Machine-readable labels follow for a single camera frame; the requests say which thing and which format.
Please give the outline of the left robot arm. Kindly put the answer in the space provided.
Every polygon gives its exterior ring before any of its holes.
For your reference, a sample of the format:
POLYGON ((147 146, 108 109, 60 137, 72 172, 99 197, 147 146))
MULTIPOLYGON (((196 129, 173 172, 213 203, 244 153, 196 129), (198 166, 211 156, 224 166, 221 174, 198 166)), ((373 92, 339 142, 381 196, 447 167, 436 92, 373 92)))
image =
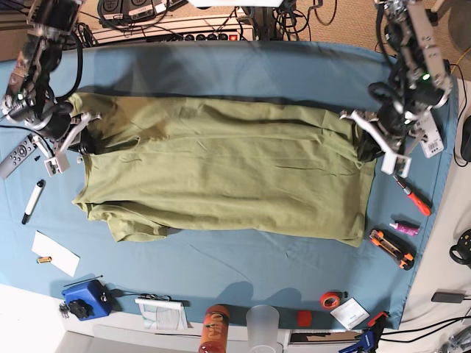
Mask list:
POLYGON ((358 160, 370 162, 386 152, 402 152, 407 135, 431 110, 442 107, 453 88, 450 71, 433 36, 431 11, 421 1, 377 1, 376 36, 385 39, 396 54, 393 60, 381 43, 380 52, 389 67, 387 82, 373 82, 368 94, 380 102, 376 113, 352 111, 372 123, 379 133, 364 130, 357 149, 358 160))

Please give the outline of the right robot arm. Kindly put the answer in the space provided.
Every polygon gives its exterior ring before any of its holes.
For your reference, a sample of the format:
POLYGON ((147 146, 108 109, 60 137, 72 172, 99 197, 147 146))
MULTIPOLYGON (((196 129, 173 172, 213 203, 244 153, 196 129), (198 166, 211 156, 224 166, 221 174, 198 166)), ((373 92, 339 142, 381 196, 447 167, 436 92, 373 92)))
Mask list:
POLYGON ((79 152, 87 169, 267 165, 368 173, 368 87, 376 53, 329 43, 176 41, 103 46, 71 68, 61 43, 32 35, 35 57, 1 66, 1 147, 25 130, 46 156, 79 152))

